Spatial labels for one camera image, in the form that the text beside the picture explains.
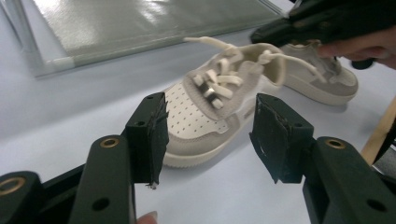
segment shoelace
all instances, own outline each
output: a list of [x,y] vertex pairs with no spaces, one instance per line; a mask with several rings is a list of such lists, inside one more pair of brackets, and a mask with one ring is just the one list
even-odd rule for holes
[[[223,49],[224,54],[228,57],[236,56],[238,54],[242,55],[242,52],[240,52],[237,46],[227,44],[221,40],[209,36],[186,37],[184,38],[184,41],[200,42],[219,49]],[[321,82],[327,82],[323,75],[319,73],[317,68],[312,64],[307,63],[306,61],[299,58],[291,57],[285,54],[273,53],[269,49],[266,49],[259,56],[256,66],[253,66],[251,70],[254,71],[255,69],[257,69],[257,66],[262,66],[270,63],[275,58],[283,58],[285,60],[300,63],[302,66],[305,66],[309,71],[316,75]],[[228,59],[220,59],[217,62],[217,65],[219,71],[217,71],[217,69],[215,68],[209,69],[205,71],[205,76],[197,75],[193,78],[193,81],[200,88],[200,91],[203,93],[204,97],[207,98],[207,100],[211,102],[216,109],[221,109],[223,108],[224,104],[216,96],[216,94],[231,99],[233,98],[233,91],[228,89],[227,85],[234,84],[239,87],[243,84],[244,80],[240,78],[238,76],[238,73],[233,70],[233,63],[231,63]]]

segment table surface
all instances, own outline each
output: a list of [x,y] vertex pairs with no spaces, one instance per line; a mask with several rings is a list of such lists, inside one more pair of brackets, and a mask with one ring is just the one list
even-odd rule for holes
[[[236,46],[251,30],[218,36]],[[162,91],[218,53],[185,43],[35,77],[0,10],[0,175],[29,170],[43,182],[87,159],[96,139],[118,134],[146,95]],[[347,105],[312,101],[284,87],[278,97],[315,127],[361,150],[396,94],[396,71],[376,64],[358,71],[360,89]],[[160,186],[136,185],[139,216],[160,223],[309,223],[302,185],[274,184],[249,142],[251,122],[213,160],[190,169],[164,167]]]

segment finger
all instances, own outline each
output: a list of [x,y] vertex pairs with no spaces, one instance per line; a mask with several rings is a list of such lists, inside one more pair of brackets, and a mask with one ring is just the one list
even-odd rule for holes
[[157,212],[150,212],[137,220],[137,224],[157,224]]
[[387,49],[384,49],[382,47],[372,47],[368,49],[362,49],[356,52],[356,54],[361,56],[366,56],[368,58],[376,58],[376,59],[387,59],[391,55]]
[[366,59],[370,58],[370,57],[362,56],[362,55],[359,55],[359,54],[348,54],[348,55],[346,55],[344,57],[349,59],[350,61],[355,61],[355,62],[363,61],[363,60],[366,60]]
[[391,55],[387,59],[378,59],[376,61],[396,70],[396,55]]
[[371,47],[384,47],[384,45],[393,43],[394,36],[396,36],[396,26],[387,30],[320,46],[318,48],[318,54],[322,57],[343,56]]

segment white sneaker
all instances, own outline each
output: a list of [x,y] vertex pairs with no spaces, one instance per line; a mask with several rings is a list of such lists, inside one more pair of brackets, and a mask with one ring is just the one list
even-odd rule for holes
[[169,143],[163,164],[172,167],[191,167],[216,156],[253,118],[257,93],[280,89],[284,59],[290,58],[269,44],[238,48],[211,37],[185,40],[223,52],[165,91]]
[[356,76],[342,67],[335,58],[320,58],[317,54],[318,43],[309,45],[286,45],[281,49],[289,56],[297,57],[314,65],[327,80],[321,82],[304,66],[287,62],[285,86],[326,105],[343,105],[357,93],[359,83]]

